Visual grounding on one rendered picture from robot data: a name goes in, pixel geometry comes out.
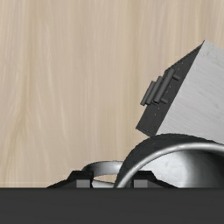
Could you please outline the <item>cabinet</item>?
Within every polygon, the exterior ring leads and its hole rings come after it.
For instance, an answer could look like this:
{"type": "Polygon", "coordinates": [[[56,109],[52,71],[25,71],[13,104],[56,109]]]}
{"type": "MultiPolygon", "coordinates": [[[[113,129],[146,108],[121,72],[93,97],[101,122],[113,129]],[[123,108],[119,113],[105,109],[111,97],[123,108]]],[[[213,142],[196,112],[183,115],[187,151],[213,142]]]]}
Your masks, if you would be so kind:
{"type": "Polygon", "coordinates": [[[205,40],[148,86],[136,129],[224,144],[224,50],[205,40]]]}

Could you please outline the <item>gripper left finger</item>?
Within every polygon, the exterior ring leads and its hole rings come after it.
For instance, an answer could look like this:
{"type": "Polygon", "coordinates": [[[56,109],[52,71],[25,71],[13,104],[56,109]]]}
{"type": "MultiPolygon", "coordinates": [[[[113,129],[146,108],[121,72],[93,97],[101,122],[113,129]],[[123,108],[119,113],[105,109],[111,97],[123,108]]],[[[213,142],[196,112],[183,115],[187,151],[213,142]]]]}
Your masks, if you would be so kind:
{"type": "Polygon", "coordinates": [[[92,188],[93,179],[91,171],[72,171],[67,179],[49,185],[49,188],[92,188]]]}

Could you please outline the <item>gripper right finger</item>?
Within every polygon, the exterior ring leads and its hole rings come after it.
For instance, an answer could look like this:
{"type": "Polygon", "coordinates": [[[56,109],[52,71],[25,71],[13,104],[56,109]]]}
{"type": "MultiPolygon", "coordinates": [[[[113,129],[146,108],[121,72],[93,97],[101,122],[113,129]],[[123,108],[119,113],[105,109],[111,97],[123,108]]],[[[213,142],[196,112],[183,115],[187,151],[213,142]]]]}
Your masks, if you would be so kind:
{"type": "Polygon", "coordinates": [[[156,178],[152,171],[138,171],[131,179],[132,188],[174,188],[162,180],[156,178]]]}

